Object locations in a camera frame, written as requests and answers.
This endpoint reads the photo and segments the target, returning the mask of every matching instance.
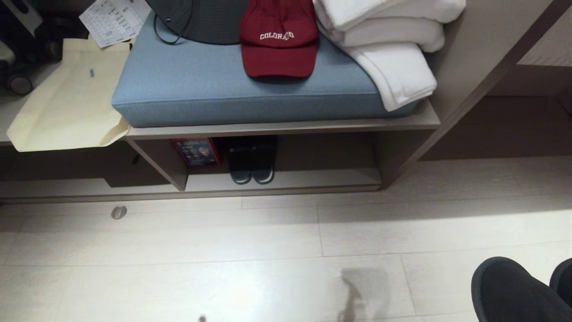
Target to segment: blue cushion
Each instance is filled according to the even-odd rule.
[[[151,13],[137,37],[112,98],[134,127],[171,127],[370,119],[410,115],[412,103],[387,112],[370,77],[356,62],[320,39],[312,76],[254,80],[243,68],[240,46],[181,39],[163,44]],[[159,35],[174,35],[160,21]]]

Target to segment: light wood floor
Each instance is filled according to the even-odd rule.
[[[572,257],[572,157],[419,162],[378,193],[3,206],[0,320],[476,321],[493,256],[546,283]]]

